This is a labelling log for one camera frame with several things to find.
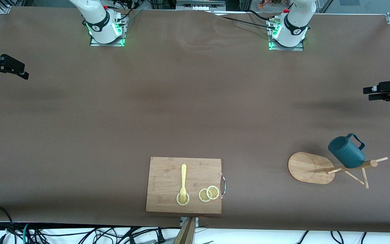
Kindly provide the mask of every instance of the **teal ceramic mug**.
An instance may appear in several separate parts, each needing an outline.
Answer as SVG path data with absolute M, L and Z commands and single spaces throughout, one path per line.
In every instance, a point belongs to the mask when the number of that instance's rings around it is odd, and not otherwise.
M 350 140 L 352 136 L 361 143 L 359 147 Z M 339 136 L 333 139 L 328 148 L 346 168 L 356 168 L 365 161 L 365 154 L 362 152 L 364 147 L 365 144 L 355 134 L 350 133 L 347 136 Z

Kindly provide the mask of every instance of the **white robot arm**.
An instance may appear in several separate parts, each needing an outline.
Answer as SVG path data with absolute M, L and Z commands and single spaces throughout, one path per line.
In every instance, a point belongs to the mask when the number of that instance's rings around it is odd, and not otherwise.
M 105 9 L 100 0 L 69 0 L 87 22 L 91 36 L 98 43 L 111 43 L 122 35 L 119 24 L 121 14 L 112 9 Z
M 283 46 L 297 46 L 305 38 L 316 8 L 316 0 L 294 0 L 290 12 L 280 14 L 281 28 L 272 37 Z

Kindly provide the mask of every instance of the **teal cable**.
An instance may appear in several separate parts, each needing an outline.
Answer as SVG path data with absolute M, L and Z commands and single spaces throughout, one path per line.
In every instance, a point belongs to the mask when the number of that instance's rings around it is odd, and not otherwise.
M 23 240 L 23 244 L 26 244 L 26 228 L 28 227 L 28 224 L 25 224 L 25 228 L 23 229 L 23 234 L 22 234 L 22 240 Z

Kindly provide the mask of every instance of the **lemon slice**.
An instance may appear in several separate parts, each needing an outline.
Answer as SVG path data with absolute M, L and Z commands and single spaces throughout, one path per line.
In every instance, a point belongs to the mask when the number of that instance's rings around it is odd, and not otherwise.
M 207 196 L 207 188 L 201 189 L 198 193 L 198 197 L 203 202 L 210 201 L 210 198 Z
M 207 197 L 212 200 L 218 198 L 219 196 L 219 189 L 214 185 L 207 187 L 206 191 L 207 191 Z
M 181 206 L 186 205 L 186 204 L 189 202 L 189 194 L 186 193 L 186 199 L 185 199 L 185 201 L 181 202 L 181 201 L 180 201 L 180 193 L 178 193 L 178 194 L 177 194 L 176 201 L 177 201 L 177 203 L 178 203 L 179 205 L 181 205 Z

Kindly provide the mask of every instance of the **mug handle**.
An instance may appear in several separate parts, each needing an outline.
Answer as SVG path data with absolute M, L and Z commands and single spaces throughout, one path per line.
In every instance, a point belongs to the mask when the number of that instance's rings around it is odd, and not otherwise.
M 362 149 L 365 147 L 365 143 L 362 142 L 361 140 L 359 140 L 358 136 L 355 135 L 355 134 L 353 134 L 353 133 L 348 134 L 346 137 L 347 137 L 348 139 L 350 139 L 351 136 L 354 136 L 354 138 L 355 138 L 358 142 L 361 143 L 361 146 L 359 147 L 359 150 L 362 150 Z

